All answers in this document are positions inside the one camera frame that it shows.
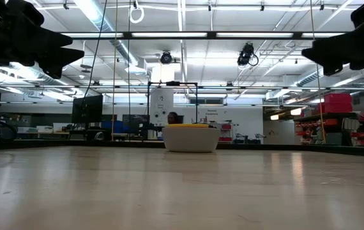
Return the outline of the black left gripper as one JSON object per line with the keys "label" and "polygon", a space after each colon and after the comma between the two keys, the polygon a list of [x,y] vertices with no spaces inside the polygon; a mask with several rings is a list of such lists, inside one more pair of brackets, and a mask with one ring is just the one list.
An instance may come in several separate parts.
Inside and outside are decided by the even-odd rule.
{"label": "black left gripper", "polygon": [[[25,0],[0,0],[0,65],[23,61],[31,64],[24,53],[22,42],[27,39],[27,31],[32,26],[41,26],[43,15]],[[44,73],[53,79],[60,79],[63,68],[84,57],[83,50],[62,48],[71,45],[69,36],[42,29],[42,48],[50,49],[38,55],[37,63]]]}

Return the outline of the black overhead light bar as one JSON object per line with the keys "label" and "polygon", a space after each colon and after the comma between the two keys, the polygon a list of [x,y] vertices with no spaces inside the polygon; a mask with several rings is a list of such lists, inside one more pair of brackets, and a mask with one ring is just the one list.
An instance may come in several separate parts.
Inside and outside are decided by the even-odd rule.
{"label": "black overhead light bar", "polygon": [[342,35],[344,32],[310,31],[179,31],[179,32],[67,32],[73,40],[313,40]]}

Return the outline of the person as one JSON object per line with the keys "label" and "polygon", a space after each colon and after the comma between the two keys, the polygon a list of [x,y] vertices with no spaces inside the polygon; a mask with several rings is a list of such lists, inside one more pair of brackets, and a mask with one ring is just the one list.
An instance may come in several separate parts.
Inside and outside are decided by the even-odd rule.
{"label": "person", "polygon": [[169,125],[173,124],[181,124],[182,121],[179,118],[179,115],[176,112],[170,112],[167,116],[167,122]]}

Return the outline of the red storage bins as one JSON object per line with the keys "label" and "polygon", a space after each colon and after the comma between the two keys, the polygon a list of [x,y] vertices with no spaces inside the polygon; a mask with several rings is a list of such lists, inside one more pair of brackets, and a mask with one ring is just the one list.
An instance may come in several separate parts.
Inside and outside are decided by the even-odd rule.
{"label": "red storage bins", "polygon": [[322,113],[348,113],[353,111],[352,97],[349,93],[330,93],[317,106]]}

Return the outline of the black storage shelf rack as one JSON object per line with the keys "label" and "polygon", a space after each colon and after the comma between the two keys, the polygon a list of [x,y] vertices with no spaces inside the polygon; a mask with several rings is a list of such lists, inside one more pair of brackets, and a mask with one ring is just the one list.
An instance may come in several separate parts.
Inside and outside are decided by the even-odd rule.
{"label": "black storage shelf rack", "polygon": [[294,121],[302,145],[364,147],[364,114],[324,113]]}

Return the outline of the white pillar with sign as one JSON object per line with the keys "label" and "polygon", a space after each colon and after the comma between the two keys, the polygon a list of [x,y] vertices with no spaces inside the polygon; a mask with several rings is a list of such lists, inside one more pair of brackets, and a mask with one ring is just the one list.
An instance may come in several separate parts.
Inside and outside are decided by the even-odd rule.
{"label": "white pillar with sign", "polygon": [[149,87],[149,118],[156,127],[167,124],[167,116],[174,108],[174,90],[166,83],[174,80],[174,69],[170,65],[153,67]]}

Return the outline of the black metal frame stand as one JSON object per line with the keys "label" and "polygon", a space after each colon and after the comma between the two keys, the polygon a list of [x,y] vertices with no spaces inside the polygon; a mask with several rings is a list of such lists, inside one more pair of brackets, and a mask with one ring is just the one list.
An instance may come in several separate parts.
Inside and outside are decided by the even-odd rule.
{"label": "black metal frame stand", "polygon": [[[150,106],[150,97],[149,97],[149,87],[151,85],[151,82],[148,82],[148,86],[147,86],[147,92],[146,92],[146,98],[147,98],[147,111],[146,111],[146,115],[149,118],[149,106]],[[184,98],[186,100],[190,99],[190,93],[195,95],[195,99],[198,99],[198,83],[196,82],[179,82],[179,81],[170,81],[166,83],[168,88],[172,88],[174,90],[174,94],[175,92],[177,92],[178,90],[182,90],[184,92]]]}

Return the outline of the black computer monitor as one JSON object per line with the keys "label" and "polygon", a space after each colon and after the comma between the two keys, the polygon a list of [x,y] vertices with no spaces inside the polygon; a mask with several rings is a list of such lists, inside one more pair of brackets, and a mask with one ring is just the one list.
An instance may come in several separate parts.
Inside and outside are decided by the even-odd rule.
{"label": "black computer monitor", "polygon": [[102,120],[103,96],[76,98],[72,103],[72,123],[97,123]]}

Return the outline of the grey plastic bowl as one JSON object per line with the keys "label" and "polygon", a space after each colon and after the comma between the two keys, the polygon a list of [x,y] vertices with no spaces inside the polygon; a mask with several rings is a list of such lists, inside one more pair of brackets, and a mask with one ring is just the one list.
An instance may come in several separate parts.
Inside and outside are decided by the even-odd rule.
{"label": "grey plastic bowl", "polygon": [[162,128],[163,142],[168,151],[180,153],[211,153],[216,150],[221,130],[218,128]]}

